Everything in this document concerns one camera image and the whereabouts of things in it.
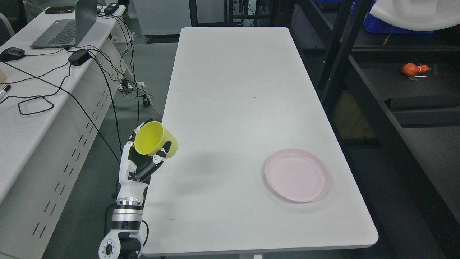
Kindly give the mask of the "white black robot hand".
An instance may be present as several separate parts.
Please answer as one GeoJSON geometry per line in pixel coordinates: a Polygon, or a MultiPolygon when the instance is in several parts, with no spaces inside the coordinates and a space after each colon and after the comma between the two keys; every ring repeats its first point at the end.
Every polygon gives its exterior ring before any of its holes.
{"type": "Polygon", "coordinates": [[[153,156],[141,155],[134,147],[134,139],[137,131],[147,122],[155,121],[149,119],[135,128],[128,141],[122,149],[120,161],[119,180],[120,190],[117,194],[116,202],[133,201],[145,202],[145,190],[150,183],[151,175],[156,172],[167,159],[167,151],[171,146],[168,141],[153,156]]]}

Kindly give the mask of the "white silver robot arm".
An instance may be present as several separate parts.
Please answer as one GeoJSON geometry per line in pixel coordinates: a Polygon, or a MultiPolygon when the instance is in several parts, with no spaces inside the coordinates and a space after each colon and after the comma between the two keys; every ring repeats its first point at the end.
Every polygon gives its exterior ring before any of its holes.
{"type": "Polygon", "coordinates": [[[138,259],[143,250],[140,236],[144,205],[141,202],[117,202],[112,215],[111,229],[103,238],[99,259],[138,259]]]}

